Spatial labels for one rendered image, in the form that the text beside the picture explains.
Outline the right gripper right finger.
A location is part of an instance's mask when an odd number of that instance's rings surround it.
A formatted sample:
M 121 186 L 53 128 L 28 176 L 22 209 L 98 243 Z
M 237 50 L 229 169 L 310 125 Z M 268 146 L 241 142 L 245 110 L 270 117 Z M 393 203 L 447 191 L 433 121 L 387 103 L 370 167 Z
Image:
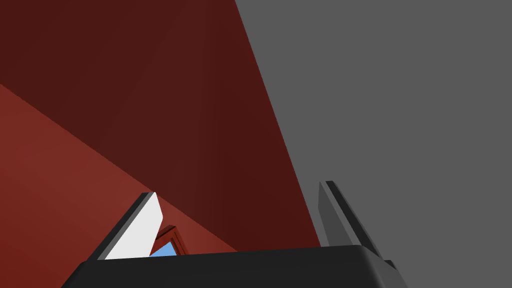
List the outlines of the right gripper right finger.
M 334 181 L 319 183 L 317 209 L 329 246 L 361 245 L 382 258 L 363 223 Z

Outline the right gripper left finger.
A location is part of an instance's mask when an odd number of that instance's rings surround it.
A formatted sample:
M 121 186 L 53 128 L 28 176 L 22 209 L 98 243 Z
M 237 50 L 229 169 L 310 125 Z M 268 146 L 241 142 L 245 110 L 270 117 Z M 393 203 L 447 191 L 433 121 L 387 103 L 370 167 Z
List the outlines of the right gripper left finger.
M 88 260 L 148 258 L 162 222 L 157 194 L 142 193 Z

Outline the red framed window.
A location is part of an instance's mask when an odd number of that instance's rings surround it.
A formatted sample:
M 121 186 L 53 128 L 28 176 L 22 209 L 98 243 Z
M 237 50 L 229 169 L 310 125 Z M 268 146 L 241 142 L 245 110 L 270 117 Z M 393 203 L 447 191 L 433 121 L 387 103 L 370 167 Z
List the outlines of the red framed window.
M 160 230 L 155 238 L 150 257 L 188 255 L 188 249 L 174 225 L 168 225 Z

